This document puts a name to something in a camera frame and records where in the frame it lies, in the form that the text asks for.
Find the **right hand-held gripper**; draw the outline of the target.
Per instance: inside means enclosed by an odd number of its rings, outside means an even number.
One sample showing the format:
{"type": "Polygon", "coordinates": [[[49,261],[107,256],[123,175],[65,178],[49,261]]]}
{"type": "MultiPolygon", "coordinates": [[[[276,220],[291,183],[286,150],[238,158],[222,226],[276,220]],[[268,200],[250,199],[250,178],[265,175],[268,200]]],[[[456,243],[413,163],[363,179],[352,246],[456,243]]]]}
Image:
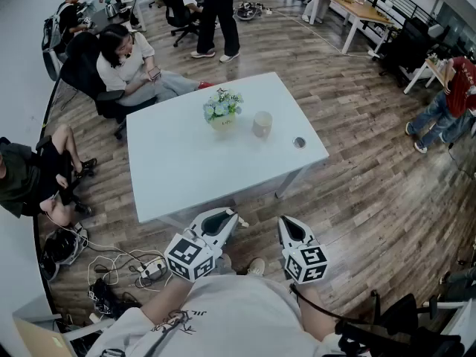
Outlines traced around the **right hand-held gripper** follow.
{"type": "Polygon", "coordinates": [[[289,221],[287,216],[280,216],[277,226],[286,278],[297,284],[323,279],[329,259],[312,229],[301,221],[289,221]]]}

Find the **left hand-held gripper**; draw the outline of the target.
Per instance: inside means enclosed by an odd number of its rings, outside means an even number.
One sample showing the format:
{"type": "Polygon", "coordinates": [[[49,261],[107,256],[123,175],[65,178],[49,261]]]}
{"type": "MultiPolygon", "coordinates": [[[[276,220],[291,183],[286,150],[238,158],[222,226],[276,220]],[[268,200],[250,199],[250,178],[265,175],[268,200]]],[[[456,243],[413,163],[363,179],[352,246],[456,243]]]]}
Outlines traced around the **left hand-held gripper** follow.
{"type": "Polygon", "coordinates": [[[238,218],[239,214],[231,208],[200,213],[167,246],[164,257],[169,271],[191,283],[209,274],[238,226],[238,218]]]}

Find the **beige cup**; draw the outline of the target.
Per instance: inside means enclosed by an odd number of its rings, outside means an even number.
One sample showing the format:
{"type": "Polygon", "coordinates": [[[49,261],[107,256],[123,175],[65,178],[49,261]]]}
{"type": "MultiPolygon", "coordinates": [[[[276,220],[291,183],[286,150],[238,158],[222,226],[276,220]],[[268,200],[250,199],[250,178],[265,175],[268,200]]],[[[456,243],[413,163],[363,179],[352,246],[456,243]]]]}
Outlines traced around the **beige cup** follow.
{"type": "Polygon", "coordinates": [[[271,131],[273,117],[269,112],[257,112],[252,124],[252,132],[258,138],[266,139],[271,131]]]}

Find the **person's right forearm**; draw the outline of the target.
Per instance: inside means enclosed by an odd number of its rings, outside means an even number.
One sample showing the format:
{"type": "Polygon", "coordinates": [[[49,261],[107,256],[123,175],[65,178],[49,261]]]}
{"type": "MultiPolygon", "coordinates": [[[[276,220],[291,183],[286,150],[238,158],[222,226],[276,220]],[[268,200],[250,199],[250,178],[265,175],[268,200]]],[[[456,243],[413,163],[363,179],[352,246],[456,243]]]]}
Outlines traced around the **person's right forearm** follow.
{"type": "MultiPolygon", "coordinates": [[[[296,285],[297,291],[307,300],[321,308],[324,307],[316,286],[309,284],[296,285]]],[[[298,299],[303,329],[316,340],[323,341],[335,331],[335,319],[312,307],[302,299],[298,299]]]]}

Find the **person's left forearm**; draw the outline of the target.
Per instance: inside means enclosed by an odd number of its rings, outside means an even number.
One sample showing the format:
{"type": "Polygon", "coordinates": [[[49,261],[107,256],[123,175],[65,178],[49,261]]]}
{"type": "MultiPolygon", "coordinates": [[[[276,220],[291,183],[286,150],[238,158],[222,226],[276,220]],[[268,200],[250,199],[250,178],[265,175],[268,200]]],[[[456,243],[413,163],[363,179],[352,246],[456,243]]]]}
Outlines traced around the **person's left forearm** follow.
{"type": "Polygon", "coordinates": [[[193,285],[188,280],[174,276],[152,300],[141,307],[141,311],[154,325],[159,325],[171,313],[180,310],[193,285]]]}

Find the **person's left shoe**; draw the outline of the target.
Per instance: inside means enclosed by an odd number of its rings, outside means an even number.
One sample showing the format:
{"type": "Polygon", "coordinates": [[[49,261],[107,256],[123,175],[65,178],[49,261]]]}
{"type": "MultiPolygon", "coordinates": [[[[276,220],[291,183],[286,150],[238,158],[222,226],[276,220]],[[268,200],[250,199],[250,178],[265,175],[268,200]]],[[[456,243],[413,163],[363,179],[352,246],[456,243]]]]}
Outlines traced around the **person's left shoe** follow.
{"type": "Polygon", "coordinates": [[[236,272],[232,268],[231,258],[227,254],[222,254],[216,260],[216,270],[219,275],[235,275],[236,272]]]}

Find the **person's right shoe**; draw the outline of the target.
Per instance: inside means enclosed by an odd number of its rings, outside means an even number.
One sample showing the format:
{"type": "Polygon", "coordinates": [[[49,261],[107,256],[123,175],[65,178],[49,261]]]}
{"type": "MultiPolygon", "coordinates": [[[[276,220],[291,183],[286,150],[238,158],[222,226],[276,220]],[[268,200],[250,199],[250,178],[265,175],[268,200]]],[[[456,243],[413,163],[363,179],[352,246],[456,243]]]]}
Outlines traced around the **person's right shoe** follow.
{"type": "Polygon", "coordinates": [[[266,268],[266,263],[262,258],[255,258],[251,261],[248,270],[247,270],[247,275],[254,275],[258,277],[262,277],[264,275],[266,268]]]}

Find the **white power strip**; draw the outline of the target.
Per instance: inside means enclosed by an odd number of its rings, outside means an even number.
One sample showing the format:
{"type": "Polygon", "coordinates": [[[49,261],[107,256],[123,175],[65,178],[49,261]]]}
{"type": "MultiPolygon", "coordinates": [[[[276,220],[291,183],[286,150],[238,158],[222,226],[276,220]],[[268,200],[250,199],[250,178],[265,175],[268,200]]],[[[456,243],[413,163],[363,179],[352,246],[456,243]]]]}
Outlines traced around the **white power strip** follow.
{"type": "Polygon", "coordinates": [[[150,260],[139,268],[142,279],[157,280],[167,272],[167,263],[160,257],[150,260]]]}

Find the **potted blue and white flowers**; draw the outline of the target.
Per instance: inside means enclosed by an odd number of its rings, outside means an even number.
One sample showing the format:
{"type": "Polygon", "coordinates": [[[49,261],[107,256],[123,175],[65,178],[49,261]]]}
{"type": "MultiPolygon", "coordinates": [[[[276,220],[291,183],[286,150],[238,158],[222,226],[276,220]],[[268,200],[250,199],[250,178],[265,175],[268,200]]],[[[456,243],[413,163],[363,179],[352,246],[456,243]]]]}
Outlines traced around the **potted blue and white flowers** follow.
{"type": "Polygon", "coordinates": [[[241,93],[219,88],[203,105],[205,121],[216,131],[226,131],[241,114],[243,102],[241,93]]]}

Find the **black bag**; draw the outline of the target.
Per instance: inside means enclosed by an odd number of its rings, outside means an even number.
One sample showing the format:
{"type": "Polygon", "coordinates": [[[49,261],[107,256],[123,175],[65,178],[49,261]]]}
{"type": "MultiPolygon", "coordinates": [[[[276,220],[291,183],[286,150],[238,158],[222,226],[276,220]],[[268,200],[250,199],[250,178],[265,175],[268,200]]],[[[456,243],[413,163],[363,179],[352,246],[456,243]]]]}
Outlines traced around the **black bag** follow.
{"type": "Polygon", "coordinates": [[[404,296],[385,312],[381,311],[380,295],[373,299],[371,322],[341,320],[336,326],[340,337],[338,347],[346,357],[463,357],[464,346],[459,335],[441,335],[419,325],[419,315],[437,315],[437,297],[427,306],[418,307],[412,294],[404,296]]]}

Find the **round device on floor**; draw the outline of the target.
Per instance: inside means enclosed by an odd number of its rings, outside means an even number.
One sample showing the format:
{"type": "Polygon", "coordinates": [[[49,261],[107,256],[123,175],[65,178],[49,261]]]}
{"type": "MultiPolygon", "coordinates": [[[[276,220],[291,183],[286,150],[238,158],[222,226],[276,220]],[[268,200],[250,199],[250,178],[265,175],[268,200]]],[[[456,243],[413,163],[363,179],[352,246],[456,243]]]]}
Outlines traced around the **round device on floor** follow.
{"type": "Polygon", "coordinates": [[[234,14],[241,21],[251,21],[256,16],[261,16],[265,9],[265,6],[259,2],[242,1],[234,14]]]}

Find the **white side table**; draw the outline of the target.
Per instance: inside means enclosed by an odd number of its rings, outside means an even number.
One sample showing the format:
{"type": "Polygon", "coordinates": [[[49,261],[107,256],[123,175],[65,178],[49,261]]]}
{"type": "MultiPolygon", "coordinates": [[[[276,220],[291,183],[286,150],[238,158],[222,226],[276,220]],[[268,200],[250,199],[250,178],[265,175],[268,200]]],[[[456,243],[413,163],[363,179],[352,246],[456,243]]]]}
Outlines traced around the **white side table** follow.
{"type": "Polygon", "coordinates": [[[476,341],[476,301],[448,302],[450,309],[457,311],[445,326],[442,335],[459,335],[467,352],[476,341]]]}

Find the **small white-legged side desk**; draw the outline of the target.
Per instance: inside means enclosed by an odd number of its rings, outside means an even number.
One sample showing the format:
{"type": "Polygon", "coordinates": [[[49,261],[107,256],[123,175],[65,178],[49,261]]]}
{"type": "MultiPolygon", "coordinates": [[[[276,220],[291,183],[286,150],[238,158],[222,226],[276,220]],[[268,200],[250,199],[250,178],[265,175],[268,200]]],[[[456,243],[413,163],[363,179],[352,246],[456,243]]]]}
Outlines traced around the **small white-legged side desk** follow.
{"type": "Polygon", "coordinates": [[[428,88],[434,80],[438,80],[443,86],[445,82],[446,64],[446,59],[437,62],[434,62],[431,59],[426,59],[422,66],[416,71],[413,79],[405,87],[403,93],[407,94],[423,77],[429,77],[429,80],[425,84],[426,88],[428,88]]]}

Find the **dark desk with white legs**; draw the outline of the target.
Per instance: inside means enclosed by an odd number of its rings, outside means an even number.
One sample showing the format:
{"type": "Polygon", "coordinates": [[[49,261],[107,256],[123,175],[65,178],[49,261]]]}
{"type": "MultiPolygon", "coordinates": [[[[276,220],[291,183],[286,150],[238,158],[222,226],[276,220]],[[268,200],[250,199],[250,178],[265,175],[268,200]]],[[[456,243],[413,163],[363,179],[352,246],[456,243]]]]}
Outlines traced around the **dark desk with white legs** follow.
{"type": "Polygon", "coordinates": [[[89,29],[91,33],[99,34],[99,32],[110,24],[122,24],[127,26],[128,29],[131,29],[132,25],[130,19],[132,14],[139,21],[140,28],[138,31],[145,32],[147,30],[138,0],[122,0],[121,3],[113,2],[111,3],[111,6],[113,6],[117,11],[113,17],[108,17],[106,8],[94,13],[91,18],[91,22],[94,23],[94,26],[89,29]]]}

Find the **black metal railing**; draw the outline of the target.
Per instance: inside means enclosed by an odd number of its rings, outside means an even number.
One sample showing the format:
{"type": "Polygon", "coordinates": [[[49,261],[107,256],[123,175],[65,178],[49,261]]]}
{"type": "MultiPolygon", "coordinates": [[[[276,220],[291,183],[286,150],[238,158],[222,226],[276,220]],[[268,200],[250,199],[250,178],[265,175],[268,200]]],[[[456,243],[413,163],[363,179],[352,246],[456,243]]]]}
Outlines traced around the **black metal railing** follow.
{"type": "Polygon", "coordinates": [[[417,17],[430,28],[439,25],[443,32],[437,37],[450,45],[456,54],[476,57],[476,30],[444,0],[366,0],[383,10],[397,27],[417,17]]]}

